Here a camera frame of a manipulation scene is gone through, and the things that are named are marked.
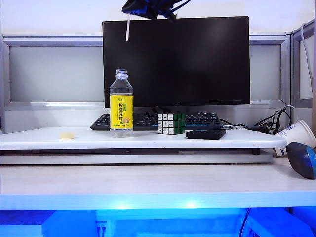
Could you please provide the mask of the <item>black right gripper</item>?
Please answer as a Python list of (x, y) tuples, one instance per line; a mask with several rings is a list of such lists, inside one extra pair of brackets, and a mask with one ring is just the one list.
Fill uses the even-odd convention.
[(138, 10), (138, 16), (155, 19), (156, 15), (161, 15), (169, 21), (175, 22), (176, 15), (173, 13), (173, 7), (177, 2), (177, 0), (155, 0), (153, 11), (147, 0), (128, 0), (122, 7), (122, 12), (135, 15), (141, 5), (140, 10)]

